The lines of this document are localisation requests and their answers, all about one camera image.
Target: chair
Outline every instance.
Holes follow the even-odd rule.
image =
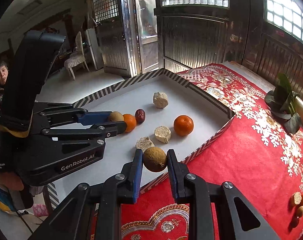
[[[88,66],[87,66],[85,56],[84,56],[84,49],[83,49],[83,44],[82,44],[82,34],[81,34],[81,32],[77,33],[75,41],[76,41],[77,51],[72,53],[70,55],[69,59],[67,59],[64,62],[64,67],[67,69],[69,75],[70,74],[73,75],[74,80],[76,80],[76,79],[75,79],[75,75],[74,75],[74,72],[73,72],[73,67],[76,67],[77,65],[82,64],[83,68],[86,67],[87,70],[90,71]]]

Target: door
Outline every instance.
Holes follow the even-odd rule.
[[[133,0],[92,0],[104,71],[125,77],[140,72]]]
[[[250,0],[156,0],[159,67],[242,62]]]
[[[154,16],[155,0],[135,0],[138,41],[142,72],[158,68],[157,23]]]
[[[242,65],[272,84],[287,75],[303,100],[303,12],[294,0],[251,0]]]

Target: potted plant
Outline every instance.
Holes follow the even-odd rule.
[[[280,118],[280,122],[289,133],[298,132],[301,118],[296,112],[296,97],[298,93],[293,92],[290,82],[284,73],[278,73],[278,83],[275,90],[271,90],[265,96],[265,102],[270,107],[273,115]]]

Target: screw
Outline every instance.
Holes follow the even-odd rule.
[[[187,179],[190,179],[190,180],[193,180],[193,179],[196,179],[196,175],[193,174],[193,173],[188,173],[188,174],[186,175],[186,178],[187,178]]]
[[[88,188],[88,184],[87,183],[80,183],[78,185],[78,189],[79,190],[86,190]]]
[[[124,178],[125,178],[124,174],[118,173],[115,175],[115,179],[117,179],[117,180],[123,180]]]
[[[224,182],[224,187],[227,189],[231,189],[231,188],[233,188],[233,186],[234,185],[230,181]]]

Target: mandarin orange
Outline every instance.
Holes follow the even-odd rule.
[[[123,114],[124,121],[127,124],[127,129],[125,132],[131,132],[132,130],[135,129],[137,122],[135,116],[131,114]]]
[[[175,119],[173,129],[178,135],[186,136],[193,131],[194,122],[189,116],[180,115]]]

